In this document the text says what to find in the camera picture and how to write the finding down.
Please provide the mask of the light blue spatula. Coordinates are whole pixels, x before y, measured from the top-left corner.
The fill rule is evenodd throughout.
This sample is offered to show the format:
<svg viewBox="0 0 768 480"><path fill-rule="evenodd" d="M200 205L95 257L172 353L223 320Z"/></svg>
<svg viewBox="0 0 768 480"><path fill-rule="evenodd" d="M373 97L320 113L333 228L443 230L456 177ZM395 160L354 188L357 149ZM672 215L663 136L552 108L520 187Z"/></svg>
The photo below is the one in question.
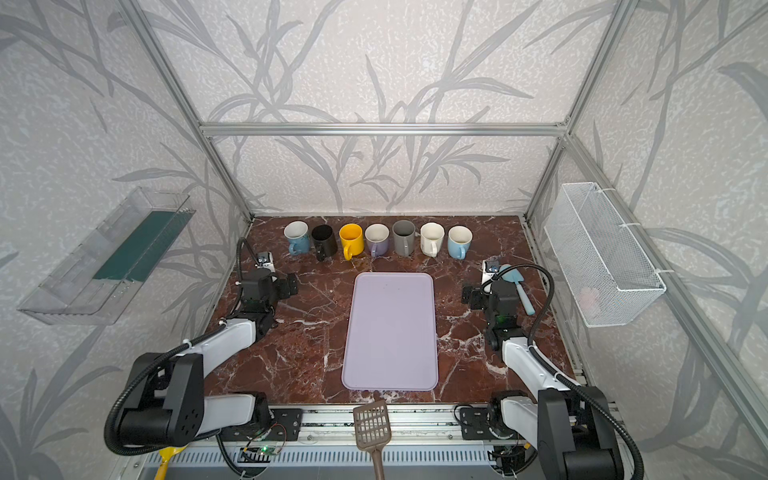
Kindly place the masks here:
<svg viewBox="0 0 768 480"><path fill-rule="evenodd" d="M513 283L516 287L517 294L520 298L520 302L528 316L533 316L535 314L535 309L526 294L524 288L523 288L523 282L524 277L517 269L510 269L509 264L503 264L500 266L500 270L505 270L505 273L502 275L502 279L508 283Z"/></svg>

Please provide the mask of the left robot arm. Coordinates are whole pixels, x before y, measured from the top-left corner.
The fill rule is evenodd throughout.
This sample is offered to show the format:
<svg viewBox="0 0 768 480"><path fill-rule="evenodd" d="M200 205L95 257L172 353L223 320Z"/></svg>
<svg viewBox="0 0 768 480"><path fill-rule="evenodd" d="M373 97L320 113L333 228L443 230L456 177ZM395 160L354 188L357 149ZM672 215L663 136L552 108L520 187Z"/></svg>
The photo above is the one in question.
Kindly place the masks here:
<svg viewBox="0 0 768 480"><path fill-rule="evenodd" d="M246 238L238 240L236 253L249 254L254 265L236 267L236 300L217 329L134 361L105 420L103 438L111 452L135 456L183 447L233 427L270 430L265 393L205 392L206 377L262 340L275 326L278 303L298 292L296 275L279 276L270 253L256 253Z"/></svg>

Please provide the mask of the yellow mug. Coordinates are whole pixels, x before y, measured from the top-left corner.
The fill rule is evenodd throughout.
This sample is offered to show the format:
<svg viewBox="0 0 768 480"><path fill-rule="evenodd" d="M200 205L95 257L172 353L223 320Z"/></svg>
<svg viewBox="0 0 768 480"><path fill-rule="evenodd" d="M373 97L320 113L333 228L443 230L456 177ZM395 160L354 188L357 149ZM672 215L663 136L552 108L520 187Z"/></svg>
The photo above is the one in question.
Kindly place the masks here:
<svg viewBox="0 0 768 480"><path fill-rule="evenodd" d="M364 232L360 225L348 223L339 231L343 248L343 256L346 261L360 255L365 250Z"/></svg>

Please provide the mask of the brown slotted spatula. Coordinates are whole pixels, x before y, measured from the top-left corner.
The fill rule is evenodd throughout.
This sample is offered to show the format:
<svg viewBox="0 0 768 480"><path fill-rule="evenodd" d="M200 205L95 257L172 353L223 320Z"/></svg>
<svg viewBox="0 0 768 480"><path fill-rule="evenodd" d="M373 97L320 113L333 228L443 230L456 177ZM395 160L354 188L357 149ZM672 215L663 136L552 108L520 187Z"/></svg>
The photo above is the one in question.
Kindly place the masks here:
<svg viewBox="0 0 768 480"><path fill-rule="evenodd" d="M352 409L357 448L371 455L375 478L385 479L382 452L391 441L392 430L387 403L377 400Z"/></svg>

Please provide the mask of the purple mug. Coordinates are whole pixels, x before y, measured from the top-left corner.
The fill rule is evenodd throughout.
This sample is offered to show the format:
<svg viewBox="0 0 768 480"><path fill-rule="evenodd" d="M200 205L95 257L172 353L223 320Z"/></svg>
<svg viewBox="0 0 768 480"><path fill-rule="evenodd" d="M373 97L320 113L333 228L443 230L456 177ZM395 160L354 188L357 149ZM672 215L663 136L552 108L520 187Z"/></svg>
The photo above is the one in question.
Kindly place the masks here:
<svg viewBox="0 0 768 480"><path fill-rule="evenodd" d="M365 240L372 258L384 256L389 249L389 228L381 223L368 226L365 230Z"/></svg>

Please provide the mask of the teal patterned mug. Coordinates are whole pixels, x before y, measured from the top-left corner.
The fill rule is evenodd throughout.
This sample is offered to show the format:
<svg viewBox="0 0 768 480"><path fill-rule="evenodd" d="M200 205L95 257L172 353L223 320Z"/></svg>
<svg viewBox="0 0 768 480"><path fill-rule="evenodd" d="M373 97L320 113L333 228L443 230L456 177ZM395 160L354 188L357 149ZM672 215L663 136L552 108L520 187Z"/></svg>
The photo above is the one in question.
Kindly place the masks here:
<svg viewBox="0 0 768 480"><path fill-rule="evenodd" d="M311 248L309 228L304 221L293 221L283 230L291 256L307 254Z"/></svg>

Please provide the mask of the clear plastic shelf bin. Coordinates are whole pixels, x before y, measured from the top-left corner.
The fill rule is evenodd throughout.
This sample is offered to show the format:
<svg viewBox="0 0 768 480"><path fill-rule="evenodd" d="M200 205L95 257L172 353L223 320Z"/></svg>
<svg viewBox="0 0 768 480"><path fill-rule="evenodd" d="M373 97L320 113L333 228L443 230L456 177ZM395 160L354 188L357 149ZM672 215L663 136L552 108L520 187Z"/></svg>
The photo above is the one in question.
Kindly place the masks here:
<svg viewBox="0 0 768 480"><path fill-rule="evenodd" d="M187 226L185 193L137 187L19 305L47 325L112 325Z"/></svg>

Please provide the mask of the white faceted mug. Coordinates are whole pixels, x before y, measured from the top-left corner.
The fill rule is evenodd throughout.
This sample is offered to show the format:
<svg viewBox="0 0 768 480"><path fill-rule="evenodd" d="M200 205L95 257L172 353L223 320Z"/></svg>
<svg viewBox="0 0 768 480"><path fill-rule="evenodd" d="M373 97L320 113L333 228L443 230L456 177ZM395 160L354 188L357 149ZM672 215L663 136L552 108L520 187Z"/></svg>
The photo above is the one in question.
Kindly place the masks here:
<svg viewBox="0 0 768 480"><path fill-rule="evenodd" d="M421 251L424 255L436 258L441 250L445 230L436 222L425 223L420 229Z"/></svg>

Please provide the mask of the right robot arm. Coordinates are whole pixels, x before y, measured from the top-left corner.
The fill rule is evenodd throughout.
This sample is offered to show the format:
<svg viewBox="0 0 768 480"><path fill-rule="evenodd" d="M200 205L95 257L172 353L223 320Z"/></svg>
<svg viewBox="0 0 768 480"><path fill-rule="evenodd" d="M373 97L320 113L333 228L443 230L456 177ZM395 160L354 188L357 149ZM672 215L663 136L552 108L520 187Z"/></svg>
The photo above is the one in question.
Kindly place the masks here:
<svg viewBox="0 0 768 480"><path fill-rule="evenodd" d="M548 479L624 479L623 449L632 460L631 478L644 478L639 447L603 392L566 375L536 345L549 307L532 306L521 285L523 268L485 260L480 284L462 289L463 303L485 316L489 346L527 388L497 395L489 405L490 425L498 436L530 443Z"/></svg>

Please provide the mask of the light blue mug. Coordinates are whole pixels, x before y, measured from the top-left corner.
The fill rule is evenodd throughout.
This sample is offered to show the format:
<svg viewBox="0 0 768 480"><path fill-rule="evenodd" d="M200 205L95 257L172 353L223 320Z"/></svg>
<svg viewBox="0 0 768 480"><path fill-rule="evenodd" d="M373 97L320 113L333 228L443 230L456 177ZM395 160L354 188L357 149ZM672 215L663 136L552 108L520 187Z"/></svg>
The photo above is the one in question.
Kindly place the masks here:
<svg viewBox="0 0 768 480"><path fill-rule="evenodd" d="M448 252L449 255L457 260L465 260L470 249L473 234L465 226L457 225L448 232Z"/></svg>

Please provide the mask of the grey mug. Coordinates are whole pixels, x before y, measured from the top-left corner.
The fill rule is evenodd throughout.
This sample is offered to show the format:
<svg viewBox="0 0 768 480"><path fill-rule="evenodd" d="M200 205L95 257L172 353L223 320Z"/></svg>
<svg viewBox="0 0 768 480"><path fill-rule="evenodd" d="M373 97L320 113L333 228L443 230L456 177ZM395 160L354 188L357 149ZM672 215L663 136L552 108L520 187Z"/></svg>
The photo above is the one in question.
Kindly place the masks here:
<svg viewBox="0 0 768 480"><path fill-rule="evenodd" d="M394 249L397 255L409 257L416 248L416 227L409 220L398 220L392 226Z"/></svg>

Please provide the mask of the lavender tray mat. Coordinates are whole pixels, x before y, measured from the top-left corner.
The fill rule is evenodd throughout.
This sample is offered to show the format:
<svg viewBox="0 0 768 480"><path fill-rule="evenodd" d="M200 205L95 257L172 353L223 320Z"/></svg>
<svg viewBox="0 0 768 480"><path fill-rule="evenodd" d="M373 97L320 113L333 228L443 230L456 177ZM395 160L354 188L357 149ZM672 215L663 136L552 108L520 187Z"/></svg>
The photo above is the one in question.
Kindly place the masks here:
<svg viewBox="0 0 768 480"><path fill-rule="evenodd" d="M344 387L422 392L437 383L433 278L426 273L359 274L343 357Z"/></svg>

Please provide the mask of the black mug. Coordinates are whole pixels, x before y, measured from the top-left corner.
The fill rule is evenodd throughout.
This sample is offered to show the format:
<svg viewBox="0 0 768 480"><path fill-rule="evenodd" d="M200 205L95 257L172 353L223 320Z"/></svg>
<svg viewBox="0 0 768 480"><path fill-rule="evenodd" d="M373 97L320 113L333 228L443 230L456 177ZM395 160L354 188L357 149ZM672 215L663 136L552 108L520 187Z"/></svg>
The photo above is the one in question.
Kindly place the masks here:
<svg viewBox="0 0 768 480"><path fill-rule="evenodd" d="M328 224L314 227L311 231L311 240L319 262L332 258L338 251L334 230Z"/></svg>

